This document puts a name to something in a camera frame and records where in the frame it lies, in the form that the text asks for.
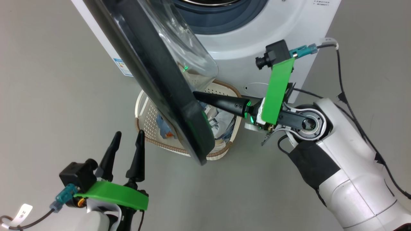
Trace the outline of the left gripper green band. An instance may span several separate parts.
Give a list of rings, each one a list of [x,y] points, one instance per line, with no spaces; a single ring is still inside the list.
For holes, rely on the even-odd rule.
[[[74,197],[94,199],[128,207],[134,210],[148,209],[149,197],[138,190],[112,183],[113,166],[116,152],[119,149],[122,133],[117,131],[105,152],[96,170],[96,177],[105,181],[95,182],[85,193],[77,193]],[[135,142],[135,155],[126,178],[130,182],[143,182],[145,180],[145,132],[139,130]]]

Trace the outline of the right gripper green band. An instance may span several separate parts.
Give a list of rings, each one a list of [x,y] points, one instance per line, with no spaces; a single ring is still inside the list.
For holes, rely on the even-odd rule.
[[[236,98],[227,95],[218,95],[194,91],[194,97],[201,102],[214,106],[236,116],[249,118],[251,124],[245,128],[254,131],[267,130],[265,126],[276,126],[279,113],[282,109],[284,95],[289,83],[295,58],[290,58],[272,67],[272,72],[266,96],[257,103],[251,104],[247,98]]]

